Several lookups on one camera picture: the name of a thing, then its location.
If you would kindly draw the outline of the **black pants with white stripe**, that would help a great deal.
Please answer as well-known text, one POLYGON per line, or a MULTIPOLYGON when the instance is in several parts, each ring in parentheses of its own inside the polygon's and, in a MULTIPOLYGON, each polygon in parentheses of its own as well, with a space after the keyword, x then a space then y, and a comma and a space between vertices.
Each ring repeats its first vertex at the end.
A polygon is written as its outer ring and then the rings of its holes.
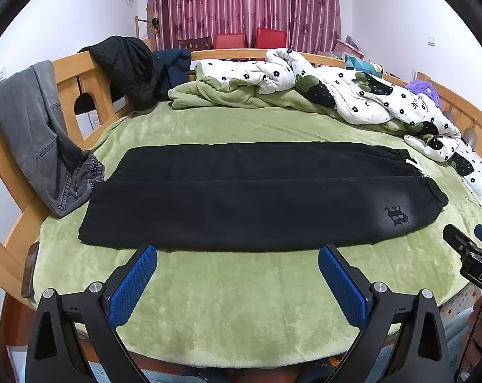
POLYGON ((407 150, 380 145, 144 146, 94 187, 79 238, 219 252, 365 245, 427 227, 448 202, 407 150))

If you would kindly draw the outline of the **purple fluffy item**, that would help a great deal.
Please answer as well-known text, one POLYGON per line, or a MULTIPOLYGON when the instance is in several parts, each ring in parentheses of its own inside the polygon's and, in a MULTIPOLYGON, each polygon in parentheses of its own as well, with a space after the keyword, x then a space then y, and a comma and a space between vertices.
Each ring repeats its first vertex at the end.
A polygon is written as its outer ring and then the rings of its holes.
POLYGON ((414 79, 409 82, 405 88, 413 94, 419 95, 423 94, 430 98, 436 107, 441 107, 440 97, 438 95, 437 90, 434 88, 431 82, 422 80, 422 79, 414 79))

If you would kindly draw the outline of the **white floral comforter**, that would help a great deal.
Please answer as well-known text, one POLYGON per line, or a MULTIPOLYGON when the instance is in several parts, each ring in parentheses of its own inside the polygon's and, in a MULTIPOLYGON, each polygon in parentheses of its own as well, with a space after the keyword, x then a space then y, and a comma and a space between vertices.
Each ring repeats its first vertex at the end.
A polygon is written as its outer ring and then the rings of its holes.
POLYGON ((313 66, 292 49, 270 49, 262 61, 205 59, 197 79, 222 89, 246 85, 260 95, 294 89, 332 108, 350 124, 395 123, 405 142, 436 162, 448 163, 482 206, 482 159, 426 94, 414 94, 364 71, 313 66))

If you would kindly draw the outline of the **teal pillow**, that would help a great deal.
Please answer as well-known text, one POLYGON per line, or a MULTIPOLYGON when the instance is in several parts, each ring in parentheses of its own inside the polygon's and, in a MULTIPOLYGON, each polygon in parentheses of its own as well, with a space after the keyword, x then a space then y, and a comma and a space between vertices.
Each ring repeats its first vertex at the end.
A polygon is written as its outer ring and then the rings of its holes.
POLYGON ((379 78, 383 77, 384 70, 380 64, 364 61, 358 57, 349 54, 344 54, 343 59, 345 69, 369 73, 379 78))

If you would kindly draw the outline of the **grey denim jeans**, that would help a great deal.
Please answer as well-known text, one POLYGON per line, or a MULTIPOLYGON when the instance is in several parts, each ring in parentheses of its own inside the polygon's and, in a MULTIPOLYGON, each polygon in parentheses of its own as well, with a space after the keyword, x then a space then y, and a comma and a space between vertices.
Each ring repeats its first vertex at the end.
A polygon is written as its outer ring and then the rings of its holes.
POLYGON ((83 205, 104 181, 104 165, 68 136, 51 61, 0 82, 0 130, 17 166, 57 217, 83 205))

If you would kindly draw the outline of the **black jacket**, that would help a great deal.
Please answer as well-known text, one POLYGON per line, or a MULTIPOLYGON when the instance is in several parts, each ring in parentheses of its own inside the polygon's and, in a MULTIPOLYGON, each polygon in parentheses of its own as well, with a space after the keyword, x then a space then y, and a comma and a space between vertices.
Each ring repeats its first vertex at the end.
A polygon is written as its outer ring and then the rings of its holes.
POLYGON ((135 110, 146 110, 157 102, 160 70, 143 40, 113 35, 80 50, 86 51, 135 110))

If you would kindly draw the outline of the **navy blue garment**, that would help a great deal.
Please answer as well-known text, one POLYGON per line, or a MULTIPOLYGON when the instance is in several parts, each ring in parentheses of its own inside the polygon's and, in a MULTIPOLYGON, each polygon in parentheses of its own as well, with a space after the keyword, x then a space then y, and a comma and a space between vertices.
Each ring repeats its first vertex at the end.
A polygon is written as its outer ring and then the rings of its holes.
POLYGON ((186 83, 191 67, 189 49, 164 49, 153 51, 154 64, 159 68, 158 99, 168 100, 168 92, 186 83))

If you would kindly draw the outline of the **dark wooden chair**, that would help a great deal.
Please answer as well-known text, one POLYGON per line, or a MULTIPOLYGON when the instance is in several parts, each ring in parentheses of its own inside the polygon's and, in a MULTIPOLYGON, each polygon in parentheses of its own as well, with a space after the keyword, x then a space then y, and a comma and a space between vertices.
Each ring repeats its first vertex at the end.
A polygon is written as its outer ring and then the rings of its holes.
POLYGON ((212 49, 212 39, 210 36, 177 40, 178 49, 188 49, 190 51, 201 51, 212 49))

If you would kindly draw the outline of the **wooden coat rack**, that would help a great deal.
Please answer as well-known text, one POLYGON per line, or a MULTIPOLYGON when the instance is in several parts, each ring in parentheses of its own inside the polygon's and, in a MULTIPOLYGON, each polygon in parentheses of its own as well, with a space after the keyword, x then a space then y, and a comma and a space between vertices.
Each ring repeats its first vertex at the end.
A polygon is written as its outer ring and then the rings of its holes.
POLYGON ((159 17, 153 3, 148 3, 145 13, 134 17, 135 35, 149 46, 158 50, 159 17))

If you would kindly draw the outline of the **left red chair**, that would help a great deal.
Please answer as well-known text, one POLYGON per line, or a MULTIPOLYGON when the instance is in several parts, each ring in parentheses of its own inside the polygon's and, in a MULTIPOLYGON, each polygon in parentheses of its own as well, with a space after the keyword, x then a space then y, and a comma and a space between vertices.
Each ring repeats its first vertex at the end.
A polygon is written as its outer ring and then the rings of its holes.
POLYGON ((245 49, 247 48, 244 33, 215 34, 213 38, 214 49, 245 49))

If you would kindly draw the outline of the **maroon patterned curtain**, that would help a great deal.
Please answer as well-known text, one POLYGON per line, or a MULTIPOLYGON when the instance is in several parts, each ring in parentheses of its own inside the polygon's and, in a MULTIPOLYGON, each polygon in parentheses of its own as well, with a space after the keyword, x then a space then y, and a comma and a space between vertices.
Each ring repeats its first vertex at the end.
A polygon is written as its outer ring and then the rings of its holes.
POLYGON ((286 32, 288 48, 328 52, 340 38, 340 0, 148 0, 159 20, 154 40, 175 48, 180 40, 242 33, 254 46, 258 29, 286 32))

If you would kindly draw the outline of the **wooden bed frame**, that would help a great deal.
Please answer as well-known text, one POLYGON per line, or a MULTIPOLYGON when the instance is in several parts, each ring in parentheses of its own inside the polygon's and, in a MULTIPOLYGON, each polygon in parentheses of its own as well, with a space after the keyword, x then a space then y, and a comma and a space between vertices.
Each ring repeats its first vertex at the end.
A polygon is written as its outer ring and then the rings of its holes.
POLYGON ((104 131, 133 109, 131 100, 114 109, 110 79, 87 51, 53 61, 41 76, 13 77, 0 85, 0 180, 20 210, 0 241, 0 287, 20 303, 28 301, 23 283, 31 280, 24 272, 29 248, 50 213, 32 186, 39 171, 28 168, 38 156, 35 141, 62 133, 72 145, 70 166, 75 169, 104 131), (88 136, 81 134, 74 115, 74 103, 82 94, 91 96, 100 121, 88 136))

